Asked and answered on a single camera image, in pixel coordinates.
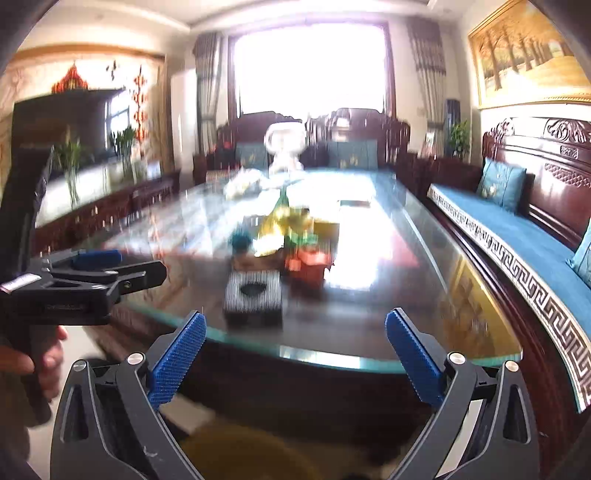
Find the black speckled foam piece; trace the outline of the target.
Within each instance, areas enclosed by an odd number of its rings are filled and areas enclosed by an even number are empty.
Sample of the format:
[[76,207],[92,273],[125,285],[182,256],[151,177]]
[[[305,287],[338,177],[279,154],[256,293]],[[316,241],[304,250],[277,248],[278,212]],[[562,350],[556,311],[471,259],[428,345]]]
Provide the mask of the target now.
[[223,313],[229,328],[280,324],[283,320],[280,272],[232,272],[225,288]]

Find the green wrapper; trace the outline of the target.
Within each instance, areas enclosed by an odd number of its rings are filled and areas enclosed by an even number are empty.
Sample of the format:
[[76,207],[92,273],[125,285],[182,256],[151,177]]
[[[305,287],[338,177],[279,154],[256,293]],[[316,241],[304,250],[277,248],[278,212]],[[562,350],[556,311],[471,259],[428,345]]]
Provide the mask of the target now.
[[298,234],[294,230],[290,230],[287,232],[286,245],[291,250],[317,250],[318,236],[308,231]]

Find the yellow cellophane wrapper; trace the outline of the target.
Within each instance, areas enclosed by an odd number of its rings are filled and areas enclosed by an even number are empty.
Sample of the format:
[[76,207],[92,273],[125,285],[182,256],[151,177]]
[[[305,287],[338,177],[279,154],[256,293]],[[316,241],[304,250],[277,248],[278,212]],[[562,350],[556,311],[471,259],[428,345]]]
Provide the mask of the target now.
[[308,231],[318,236],[318,249],[334,255],[339,243],[339,223],[314,217],[308,207],[293,207],[287,196],[287,187],[280,189],[273,210],[263,218],[252,240],[252,253],[257,257],[270,256],[280,251],[294,251],[287,247],[287,232],[298,234]]

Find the dark wood tv cabinet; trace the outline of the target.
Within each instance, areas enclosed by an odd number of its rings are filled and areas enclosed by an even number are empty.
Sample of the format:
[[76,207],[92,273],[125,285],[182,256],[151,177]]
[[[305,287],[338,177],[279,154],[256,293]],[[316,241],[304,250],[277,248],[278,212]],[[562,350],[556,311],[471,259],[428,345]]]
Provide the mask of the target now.
[[49,183],[32,237],[34,256],[74,247],[95,233],[132,220],[143,209],[179,193],[178,170],[122,183],[111,181],[111,171],[112,167],[106,165],[78,174],[79,201],[75,204],[71,202],[65,180]]

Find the bamboo plant glass vase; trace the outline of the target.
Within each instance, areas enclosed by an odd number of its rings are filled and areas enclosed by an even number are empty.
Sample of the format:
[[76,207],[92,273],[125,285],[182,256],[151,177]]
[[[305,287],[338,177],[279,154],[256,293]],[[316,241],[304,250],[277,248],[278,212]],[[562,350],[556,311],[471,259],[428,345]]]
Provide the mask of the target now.
[[54,154],[68,187],[70,205],[74,208],[80,202],[77,192],[77,173],[86,154],[86,148],[80,143],[80,139],[73,135],[69,125],[66,126],[63,140],[54,145]]

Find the black television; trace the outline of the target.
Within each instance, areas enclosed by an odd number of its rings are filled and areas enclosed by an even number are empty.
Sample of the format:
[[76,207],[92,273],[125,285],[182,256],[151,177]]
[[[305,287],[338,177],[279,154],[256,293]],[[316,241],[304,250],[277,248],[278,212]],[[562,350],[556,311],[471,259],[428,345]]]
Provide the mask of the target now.
[[107,140],[107,111],[123,89],[69,90],[17,102],[12,114],[11,147],[48,148],[79,140],[92,160],[111,154]]

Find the red chinese knot decoration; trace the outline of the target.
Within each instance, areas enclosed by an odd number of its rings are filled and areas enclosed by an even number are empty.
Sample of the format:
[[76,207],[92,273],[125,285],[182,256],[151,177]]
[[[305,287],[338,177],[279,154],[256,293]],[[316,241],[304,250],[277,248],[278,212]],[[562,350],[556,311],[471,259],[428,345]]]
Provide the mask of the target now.
[[138,74],[133,79],[134,90],[132,93],[132,100],[135,104],[135,112],[133,114],[133,120],[136,123],[135,137],[139,144],[145,140],[147,135],[146,122],[147,113],[145,111],[146,102],[146,84],[147,80],[143,76],[142,67],[139,67]]

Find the red orange wrapper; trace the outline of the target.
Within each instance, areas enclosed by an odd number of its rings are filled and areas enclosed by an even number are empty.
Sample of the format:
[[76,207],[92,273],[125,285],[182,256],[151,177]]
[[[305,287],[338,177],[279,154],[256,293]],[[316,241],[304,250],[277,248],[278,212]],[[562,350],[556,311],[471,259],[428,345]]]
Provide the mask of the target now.
[[297,249],[286,259],[287,273],[291,279],[321,288],[324,284],[325,270],[331,269],[332,255],[321,250]]

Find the rosewood sofa blue cushion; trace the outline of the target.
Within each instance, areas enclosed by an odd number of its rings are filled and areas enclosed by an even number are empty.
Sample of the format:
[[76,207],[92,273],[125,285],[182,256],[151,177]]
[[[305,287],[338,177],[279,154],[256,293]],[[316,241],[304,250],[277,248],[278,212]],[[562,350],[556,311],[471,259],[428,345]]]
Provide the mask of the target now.
[[590,287],[570,268],[590,221],[590,123],[508,118],[483,159],[527,171],[516,213],[477,195],[479,180],[433,181],[428,198],[504,273],[559,353],[580,412],[590,405]]

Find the white crumpled floral bag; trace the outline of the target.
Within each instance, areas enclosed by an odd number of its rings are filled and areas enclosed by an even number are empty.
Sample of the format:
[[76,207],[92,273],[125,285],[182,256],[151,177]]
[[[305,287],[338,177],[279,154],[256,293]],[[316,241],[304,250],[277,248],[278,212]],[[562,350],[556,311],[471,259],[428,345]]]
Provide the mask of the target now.
[[260,192],[269,188],[270,179],[259,169],[240,168],[223,187],[223,195],[226,200],[241,198],[246,194]]

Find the teal embroidered pillow near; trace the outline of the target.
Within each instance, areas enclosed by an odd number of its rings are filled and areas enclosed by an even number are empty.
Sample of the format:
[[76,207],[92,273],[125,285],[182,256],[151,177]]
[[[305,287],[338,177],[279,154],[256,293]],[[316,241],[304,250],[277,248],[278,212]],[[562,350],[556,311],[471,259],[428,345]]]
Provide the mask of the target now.
[[591,221],[574,256],[568,261],[570,268],[588,286],[591,287]]

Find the teal embroidered pillow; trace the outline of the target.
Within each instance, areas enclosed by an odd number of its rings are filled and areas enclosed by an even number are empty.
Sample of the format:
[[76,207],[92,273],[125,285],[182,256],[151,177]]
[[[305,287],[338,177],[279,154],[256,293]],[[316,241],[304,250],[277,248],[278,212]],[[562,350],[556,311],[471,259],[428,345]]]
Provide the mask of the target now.
[[591,221],[574,256],[568,261],[570,268],[588,286],[591,287]]
[[511,213],[516,213],[526,175],[527,171],[524,168],[486,158],[477,195]]

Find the teal embroidered pillow far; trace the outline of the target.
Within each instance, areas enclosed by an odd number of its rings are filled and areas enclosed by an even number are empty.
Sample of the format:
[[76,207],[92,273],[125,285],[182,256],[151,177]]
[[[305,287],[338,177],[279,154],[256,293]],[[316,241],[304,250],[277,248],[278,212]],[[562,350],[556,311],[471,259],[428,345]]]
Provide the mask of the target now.
[[511,213],[516,213],[526,175],[527,171],[524,168],[486,158],[477,195]]

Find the potted green plant corner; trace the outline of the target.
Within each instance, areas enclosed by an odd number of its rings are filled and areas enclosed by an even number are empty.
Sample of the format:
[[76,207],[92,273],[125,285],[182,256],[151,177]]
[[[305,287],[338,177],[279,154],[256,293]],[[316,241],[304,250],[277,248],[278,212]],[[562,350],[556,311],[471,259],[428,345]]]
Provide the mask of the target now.
[[448,146],[451,156],[464,160],[469,152],[471,129],[467,120],[455,123],[450,130]]

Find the white robot toy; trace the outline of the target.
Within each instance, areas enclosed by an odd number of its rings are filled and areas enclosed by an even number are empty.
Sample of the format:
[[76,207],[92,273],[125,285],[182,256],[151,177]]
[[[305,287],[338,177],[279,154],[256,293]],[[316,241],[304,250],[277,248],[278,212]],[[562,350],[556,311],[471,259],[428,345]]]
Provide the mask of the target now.
[[308,134],[303,123],[273,123],[266,130],[263,145],[273,157],[269,167],[270,176],[304,170],[300,156],[308,146]]

